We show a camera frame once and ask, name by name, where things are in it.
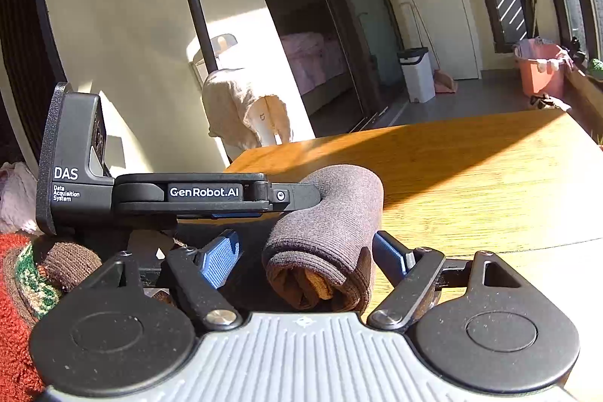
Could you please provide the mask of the dark knitted garment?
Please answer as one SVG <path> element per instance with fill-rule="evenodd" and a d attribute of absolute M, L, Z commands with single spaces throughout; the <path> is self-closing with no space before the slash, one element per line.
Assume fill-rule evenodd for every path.
<path fill-rule="evenodd" d="M 296 310 L 362 313 L 375 279 L 372 243 L 381 227 L 382 182 L 350 164 L 320 168 L 301 182 L 316 187 L 320 202 L 276 222 L 262 253 L 267 281 Z"/>

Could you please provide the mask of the beige cloth on chair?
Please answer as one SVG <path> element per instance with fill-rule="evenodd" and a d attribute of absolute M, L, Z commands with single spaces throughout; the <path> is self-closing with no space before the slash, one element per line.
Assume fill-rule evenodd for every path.
<path fill-rule="evenodd" d="M 202 86 L 208 134 L 241 151 L 289 143 L 285 102 L 248 68 L 211 73 Z"/>

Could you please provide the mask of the pink bed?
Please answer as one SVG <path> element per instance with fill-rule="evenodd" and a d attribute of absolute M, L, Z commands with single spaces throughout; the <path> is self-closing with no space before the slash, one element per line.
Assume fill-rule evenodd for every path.
<path fill-rule="evenodd" d="M 280 37 L 300 95 L 318 90 L 340 94 L 352 87 L 349 68 L 336 37 L 303 32 Z"/>

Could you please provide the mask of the pair of slippers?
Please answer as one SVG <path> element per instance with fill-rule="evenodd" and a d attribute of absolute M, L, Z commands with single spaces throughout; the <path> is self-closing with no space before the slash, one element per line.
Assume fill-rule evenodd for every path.
<path fill-rule="evenodd" d="M 530 97 L 530 106 L 534 109 L 559 109 L 564 112 L 570 112 L 571 110 L 569 104 L 548 94 L 532 95 Z"/>

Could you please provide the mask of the white trash bin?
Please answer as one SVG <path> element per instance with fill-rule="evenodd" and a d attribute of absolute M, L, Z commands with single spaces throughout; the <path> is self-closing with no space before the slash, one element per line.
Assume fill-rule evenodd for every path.
<path fill-rule="evenodd" d="M 423 104 L 435 98 L 435 82 L 428 49 L 418 47 L 402 50 L 398 56 L 410 101 Z"/>

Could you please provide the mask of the pink plastic bucket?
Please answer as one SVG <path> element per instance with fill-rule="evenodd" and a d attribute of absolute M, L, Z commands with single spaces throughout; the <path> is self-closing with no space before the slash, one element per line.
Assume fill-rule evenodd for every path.
<path fill-rule="evenodd" d="M 565 49 L 541 37 L 523 39 L 515 45 L 514 57 L 524 95 L 563 97 L 565 77 L 573 70 Z"/>

